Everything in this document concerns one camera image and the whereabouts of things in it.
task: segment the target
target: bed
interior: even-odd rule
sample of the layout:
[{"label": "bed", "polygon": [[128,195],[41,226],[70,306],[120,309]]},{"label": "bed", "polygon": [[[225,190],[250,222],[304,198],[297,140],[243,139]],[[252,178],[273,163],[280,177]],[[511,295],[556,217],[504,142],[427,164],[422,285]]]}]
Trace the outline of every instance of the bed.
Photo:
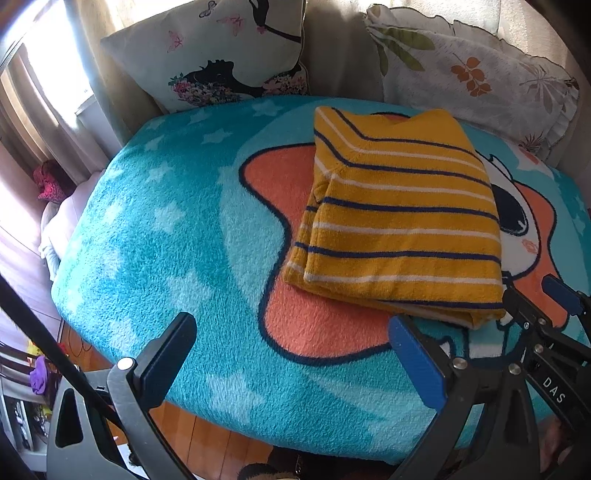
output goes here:
[{"label": "bed", "polygon": [[[388,313],[288,287],[279,269],[312,183],[314,109],[412,116],[362,100],[280,96],[156,118],[111,162],[54,283],[61,315],[111,361],[136,355],[179,311],[197,341],[168,400],[273,445],[403,459],[434,411],[387,343]],[[552,273],[589,294],[591,228],[574,183],[533,155],[463,125],[502,190],[504,282],[585,341],[540,289]],[[450,356],[521,357],[510,317],[467,330],[421,320]],[[532,391],[536,414],[550,411]],[[474,409],[462,441],[473,432]]]}]

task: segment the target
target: wooden floor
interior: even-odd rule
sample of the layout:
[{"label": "wooden floor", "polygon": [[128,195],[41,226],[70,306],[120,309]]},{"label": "wooden floor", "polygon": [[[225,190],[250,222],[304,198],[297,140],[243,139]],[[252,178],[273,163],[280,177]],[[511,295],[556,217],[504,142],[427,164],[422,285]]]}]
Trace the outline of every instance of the wooden floor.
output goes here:
[{"label": "wooden floor", "polygon": [[[83,371],[112,366],[67,324],[61,342]],[[272,447],[266,443],[218,427],[168,402],[151,410],[150,415],[181,460],[205,480],[235,480],[244,465],[264,463],[271,453]],[[113,435],[119,444],[126,443],[116,427]]]}]

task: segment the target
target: metal screw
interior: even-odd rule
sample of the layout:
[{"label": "metal screw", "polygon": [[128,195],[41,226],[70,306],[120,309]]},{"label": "metal screw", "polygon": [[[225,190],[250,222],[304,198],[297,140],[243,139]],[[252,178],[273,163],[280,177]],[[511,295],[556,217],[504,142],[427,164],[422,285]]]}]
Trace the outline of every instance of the metal screw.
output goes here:
[{"label": "metal screw", "polygon": [[452,360],[452,365],[453,365],[453,368],[457,368],[458,370],[465,370],[466,367],[468,366],[468,362],[466,361],[465,358],[462,358],[461,356],[457,356]]},{"label": "metal screw", "polygon": [[519,375],[521,373],[521,367],[517,364],[509,365],[509,373],[511,375]]},{"label": "metal screw", "polygon": [[129,370],[134,364],[134,359],[128,356],[123,357],[117,362],[117,368],[119,370]]}]

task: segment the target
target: folded sweater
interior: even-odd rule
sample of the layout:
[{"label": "folded sweater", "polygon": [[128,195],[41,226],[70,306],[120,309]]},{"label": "folded sweater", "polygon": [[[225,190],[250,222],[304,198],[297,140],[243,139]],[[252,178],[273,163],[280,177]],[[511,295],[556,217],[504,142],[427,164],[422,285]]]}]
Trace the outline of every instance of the folded sweater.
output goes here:
[{"label": "folded sweater", "polygon": [[488,175],[451,115],[320,107],[314,185],[283,279],[337,300],[478,327],[502,309]]}]

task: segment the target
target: white stripe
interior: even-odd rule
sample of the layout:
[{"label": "white stripe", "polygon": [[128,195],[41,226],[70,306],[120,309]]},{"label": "white stripe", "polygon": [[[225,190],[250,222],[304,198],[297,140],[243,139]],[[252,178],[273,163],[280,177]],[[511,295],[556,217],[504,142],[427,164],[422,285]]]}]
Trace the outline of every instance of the white stripe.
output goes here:
[{"label": "white stripe", "polygon": [[322,175],[324,175],[327,179],[330,178],[329,169],[324,166],[324,164],[320,161],[320,159],[314,156],[314,164],[320,169]]},{"label": "white stripe", "polygon": [[364,277],[336,277],[332,275],[314,275],[304,272],[306,281],[324,281],[331,283],[368,283],[377,281],[425,281],[433,283],[466,283],[474,285],[503,285],[495,278],[436,277],[435,275],[366,275]]},{"label": "white stripe", "polygon": [[356,147],[356,146],[352,145],[351,143],[349,143],[349,141],[335,127],[335,125],[328,119],[328,117],[322,112],[322,110],[317,109],[317,112],[324,119],[324,121],[326,121],[326,123],[329,125],[329,127],[331,127],[331,129],[339,136],[339,138],[343,141],[343,143],[345,145],[347,145],[347,147],[349,147],[351,150],[354,150],[356,152],[371,153],[374,155],[390,155],[390,156],[396,156],[396,157],[416,157],[416,158],[428,158],[430,160],[443,160],[443,161],[449,161],[449,162],[453,162],[453,163],[459,163],[462,165],[466,165],[468,167],[475,168],[482,173],[486,173],[486,170],[484,169],[484,167],[482,165],[476,165],[476,164],[473,164],[473,163],[465,161],[465,160],[460,160],[458,158],[441,157],[439,155],[427,155],[427,154],[420,154],[420,153],[395,152],[395,151],[389,151],[389,150],[366,150],[364,148]]},{"label": "white stripe", "polygon": [[337,225],[335,223],[314,222],[312,228],[322,228],[324,230],[333,230],[335,232],[349,233],[368,233],[370,235],[415,235],[423,233],[425,235],[450,235],[450,236],[478,236],[489,238],[501,243],[501,239],[486,232],[475,232],[471,230],[446,230],[443,228],[370,228],[362,226]]},{"label": "white stripe", "polygon": [[[324,167],[324,165],[322,165],[320,160],[318,160],[318,162],[316,162],[316,164],[318,165],[318,168],[321,169],[324,176],[328,177],[329,176],[328,170],[326,170],[326,172],[325,172],[322,169],[322,167]],[[407,186],[403,186],[403,185],[383,185],[383,184],[365,183],[362,181],[348,180],[348,179],[341,178],[336,173],[333,173],[330,176],[330,178],[335,179],[336,181],[343,183],[345,185],[353,185],[353,186],[361,187],[364,189],[393,190],[395,192],[450,193],[450,194],[455,194],[455,195],[466,195],[468,197],[473,197],[475,199],[485,200],[487,202],[490,202],[493,205],[496,205],[494,198],[490,198],[485,195],[480,195],[480,194],[474,193],[474,192],[468,192],[466,190],[442,189],[442,188],[434,188],[434,187],[407,187]]]},{"label": "white stripe", "polygon": [[297,263],[295,262],[287,262],[285,264],[286,267],[295,270],[296,272],[300,272],[300,273],[304,273],[304,269],[301,268]]}]

